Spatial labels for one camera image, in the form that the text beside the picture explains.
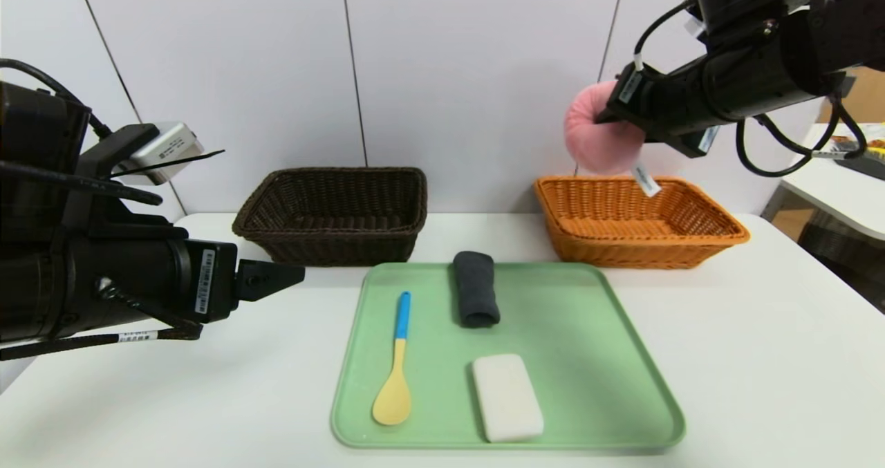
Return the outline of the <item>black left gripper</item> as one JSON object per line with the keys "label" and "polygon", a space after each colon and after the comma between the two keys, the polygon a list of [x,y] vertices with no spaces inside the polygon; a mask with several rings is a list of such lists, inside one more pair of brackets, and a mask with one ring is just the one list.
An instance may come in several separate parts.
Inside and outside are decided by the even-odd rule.
{"label": "black left gripper", "polygon": [[[231,243],[196,239],[136,239],[95,243],[97,280],[110,279],[117,296],[95,296],[91,328],[145,320],[157,308],[196,324],[230,316],[239,301],[259,301],[300,284],[306,267],[241,259],[235,273]],[[235,298],[233,287],[235,280]]]}

